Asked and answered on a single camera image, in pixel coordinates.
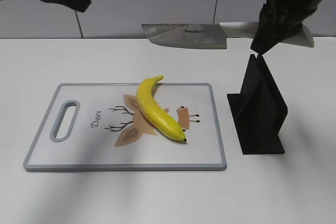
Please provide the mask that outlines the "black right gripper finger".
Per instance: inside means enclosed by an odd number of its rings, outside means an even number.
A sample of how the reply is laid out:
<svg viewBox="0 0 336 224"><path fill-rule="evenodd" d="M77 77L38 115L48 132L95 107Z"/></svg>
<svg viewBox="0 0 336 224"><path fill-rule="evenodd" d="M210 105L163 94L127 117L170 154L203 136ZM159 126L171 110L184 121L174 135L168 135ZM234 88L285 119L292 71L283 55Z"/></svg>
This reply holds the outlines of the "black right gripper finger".
<svg viewBox="0 0 336 224"><path fill-rule="evenodd" d="M303 21L315 10L290 10L276 0L266 0L259 13L257 31L251 43L254 52L268 52L281 42L292 45L314 47L310 30Z"/></svg>

